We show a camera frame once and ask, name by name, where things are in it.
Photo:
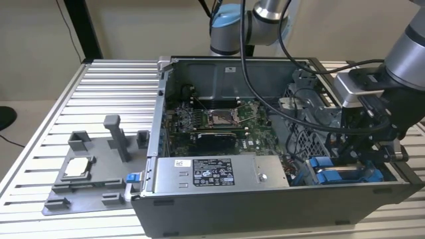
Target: motherboard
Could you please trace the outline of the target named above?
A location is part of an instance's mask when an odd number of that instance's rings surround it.
[[[265,107],[256,100],[212,103],[192,97],[167,110],[167,129],[171,157],[284,155]]]

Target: beige wall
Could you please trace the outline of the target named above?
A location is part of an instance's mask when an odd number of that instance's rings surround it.
[[[55,99],[79,65],[55,0],[1,0],[0,101]]]
[[[408,0],[301,0],[290,53],[325,60],[384,58],[418,8]]]
[[[197,0],[87,2],[105,58],[208,54]],[[416,10],[408,0],[301,0],[289,50],[324,60],[384,57]],[[79,67],[55,0],[1,0],[0,32],[0,100],[55,99]],[[273,54],[275,46],[256,48]]]

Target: sticker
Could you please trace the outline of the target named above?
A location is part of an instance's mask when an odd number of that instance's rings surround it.
[[[187,159],[176,159],[175,160],[175,167],[191,167],[192,160]]]
[[[225,72],[225,73],[233,73],[233,72],[236,72],[236,67],[225,67],[224,72]]]
[[[193,185],[197,187],[235,185],[232,160],[229,158],[195,159]]]

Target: metal slotted table surface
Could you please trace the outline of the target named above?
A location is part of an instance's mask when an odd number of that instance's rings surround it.
[[[344,62],[322,64],[328,69],[346,65]],[[81,65],[1,181],[0,239],[145,237],[132,209],[48,217],[40,211],[68,152],[69,133],[85,130],[91,137],[108,136],[103,127],[107,114],[120,114],[127,134],[151,129],[157,82],[156,61],[96,60]],[[409,129],[402,144],[410,155],[409,165],[425,180],[422,125]],[[425,238],[425,190],[405,202],[378,208],[354,226],[205,236],[215,239],[273,237]]]

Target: warning label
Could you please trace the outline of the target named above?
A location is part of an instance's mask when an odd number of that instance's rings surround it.
[[[232,160],[229,158],[195,159],[193,185],[197,187],[235,185]]]

